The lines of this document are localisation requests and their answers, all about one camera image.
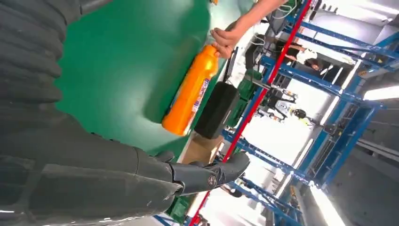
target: human hand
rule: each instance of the human hand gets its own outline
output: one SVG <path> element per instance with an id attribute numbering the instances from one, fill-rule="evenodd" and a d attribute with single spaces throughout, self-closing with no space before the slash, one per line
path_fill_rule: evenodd
<path id="1" fill-rule="evenodd" d="M 239 42 L 245 32 L 241 32 L 238 29 L 231 31 L 224 31 L 219 28 L 211 30 L 212 37 L 216 40 L 212 46 L 217 49 L 216 56 L 222 58 L 230 58 L 234 47 Z"/>

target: human arm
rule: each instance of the human arm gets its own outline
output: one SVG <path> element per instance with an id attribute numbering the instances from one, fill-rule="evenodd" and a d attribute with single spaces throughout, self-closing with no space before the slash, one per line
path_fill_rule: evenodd
<path id="1" fill-rule="evenodd" d="M 297 49 L 297 50 L 302 51 L 302 52 L 304 52 L 306 50 L 306 48 L 303 48 L 302 46 L 298 46 L 298 45 L 289 45 L 289 47 Z"/>
<path id="2" fill-rule="evenodd" d="M 229 25 L 225 31 L 219 28 L 211 30 L 211 34 L 216 40 L 213 43 L 213 46 L 218 51 L 216 55 L 230 58 L 231 52 L 245 32 L 285 2 L 287 0 L 259 0 L 249 12 Z"/>
<path id="3" fill-rule="evenodd" d="M 296 61 L 296 57 L 295 56 L 290 56 L 286 54 L 286 57 L 290 60 Z"/>

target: red pole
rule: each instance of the red pole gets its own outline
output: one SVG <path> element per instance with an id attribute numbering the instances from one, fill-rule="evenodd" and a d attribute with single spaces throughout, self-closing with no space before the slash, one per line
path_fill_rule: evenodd
<path id="1" fill-rule="evenodd" d="M 303 18 L 305 17 L 306 13 L 309 10 L 309 7 L 311 5 L 312 0 L 307 0 L 305 8 L 303 9 L 303 11 L 301 12 L 301 14 L 299 15 L 298 21 L 295 23 L 294 28 L 292 29 L 291 34 L 289 35 L 289 38 L 280 54 L 280 57 L 278 58 L 276 65 L 274 66 L 273 71 L 271 72 L 270 78 L 268 79 L 267 83 L 268 84 L 272 84 L 274 79 L 277 76 L 277 73 L 279 72 L 279 68 L 280 65 L 283 63 L 284 57 L 288 51 L 289 46 L 292 43 L 292 40 L 294 39 L 296 32 L 298 31 L 299 27 L 301 26 L 301 22 L 303 21 Z M 260 102 L 263 100 L 264 96 L 267 93 L 267 89 L 263 89 L 261 94 L 259 95 L 259 97 L 256 99 L 255 104 L 252 106 L 252 108 L 249 111 L 248 116 L 244 119 L 242 125 L 239 127 L 239 129 L 235 132 L 234 134 L 234 139 L 230 145 L 229 150 L 227 151 L 226 156 L 223 158 L 223 162 L 227 162 L 227 160 L 229 159 L 230 155 L 232 154 L 234 148 L 237 145 L 237 142 L 239 140 L 239 137 L 241 136 L 242 132 L 244 131 L 245 127 L 247 126 L 247 124 L 249 123 L 249 120 L 252 118 L 252 116 L 254 115 L 255 111 L 257 110 Z M 201 204 L 198 207 L 198 210 L 196 211 L 194 217 L 191 219 L 189 226 L 193 226 L 194 225 L 194 220 L 195 218 L 198 216 L 201 208 L 204 206 L 205 201 L 207 200 L 208 196 L 209 196 L 210 191 L 207 192 L 207 194 L 205 195 L 204 199 L 202 200 Z"/>

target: green table surface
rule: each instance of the green table surface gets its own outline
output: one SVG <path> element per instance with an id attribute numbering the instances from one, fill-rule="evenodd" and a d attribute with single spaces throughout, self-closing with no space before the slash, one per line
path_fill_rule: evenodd
<path id="1" fill-rule="evenodd" d="M 85 16 L 68 30 L 58 108 L 89 132 L 178 156 L 188 138 L 170 134 L 160 122 L 209 28 L 225 28 L 249 2 L 114 0 Z"/>

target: robotic hand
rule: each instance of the robotic hand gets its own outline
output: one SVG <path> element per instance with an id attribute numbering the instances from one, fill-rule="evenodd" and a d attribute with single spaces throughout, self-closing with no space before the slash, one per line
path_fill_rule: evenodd
<path id="1" fill-rule="evenodd" d="M 243 153 L 205 167 L 169 163 L 56 109 L 66 27 L 109 1 L 0 0 L 0 226 L 118 224 L 233 181 L 249 164 Z"/>

